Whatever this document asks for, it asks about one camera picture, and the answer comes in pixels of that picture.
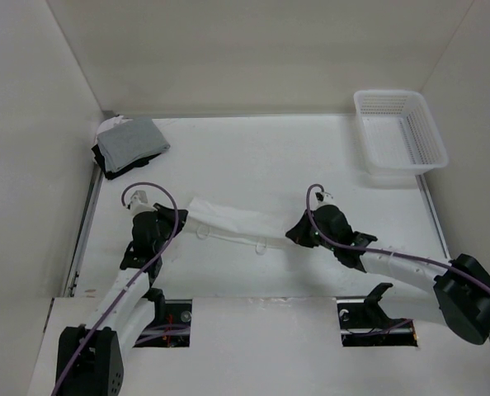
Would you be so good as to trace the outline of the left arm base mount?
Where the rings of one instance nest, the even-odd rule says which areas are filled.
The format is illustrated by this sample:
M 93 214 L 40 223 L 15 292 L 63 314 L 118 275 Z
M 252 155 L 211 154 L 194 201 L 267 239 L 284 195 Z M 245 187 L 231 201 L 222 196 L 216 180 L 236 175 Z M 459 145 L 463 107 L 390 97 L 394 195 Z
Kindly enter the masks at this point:
M 167 299 L 160 289 L 151 289 L 145 298 L 153 302 L 155 318 L 143 330 L 135 347 L 183 348 L 191 341 L 193 303 L 191 299 Z

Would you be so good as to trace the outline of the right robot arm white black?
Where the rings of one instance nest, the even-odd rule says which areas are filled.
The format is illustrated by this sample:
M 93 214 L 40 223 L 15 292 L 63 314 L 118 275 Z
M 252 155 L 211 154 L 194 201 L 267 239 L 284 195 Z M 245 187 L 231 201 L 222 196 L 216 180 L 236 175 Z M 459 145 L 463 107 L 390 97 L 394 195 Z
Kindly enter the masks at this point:
M 353 230 L 331 204 L 306 210 L 285 236 L 304 248 L 326 248 L 347 268 L 386 276 L 430 295 L 428 304 L 404 304 L 404 318 L 445 325 L 474 345 L 490 336 L 490 275 L 474 257 L 461 254 L 444 263 L 379 247 L 374 235 Z

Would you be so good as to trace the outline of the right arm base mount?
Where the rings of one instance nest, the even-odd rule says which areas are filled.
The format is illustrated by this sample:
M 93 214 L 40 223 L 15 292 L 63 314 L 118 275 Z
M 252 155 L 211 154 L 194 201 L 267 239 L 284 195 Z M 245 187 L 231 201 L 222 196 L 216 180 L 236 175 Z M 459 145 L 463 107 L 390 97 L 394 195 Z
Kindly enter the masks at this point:
M 378 284 L 366 296 L 337 299 L 341 342 L 344 347 L 417 347 L 413 321 L 390 318 L 379 306 L 391 283 Z

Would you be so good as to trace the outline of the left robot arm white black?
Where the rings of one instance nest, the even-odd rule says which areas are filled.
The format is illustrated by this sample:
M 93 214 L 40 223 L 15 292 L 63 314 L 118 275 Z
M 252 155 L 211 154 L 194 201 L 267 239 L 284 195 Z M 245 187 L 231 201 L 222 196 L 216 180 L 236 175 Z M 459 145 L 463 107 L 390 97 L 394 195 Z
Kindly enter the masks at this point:
M 163 292 L 153 284 L 165 247 L 186 225 L 188 210 L 131 204 L 132 239 L 116 279 L 88 320 L 59 336 L 54 395 L 117 395 L 125 359 L 145 328 L 166 319 Z

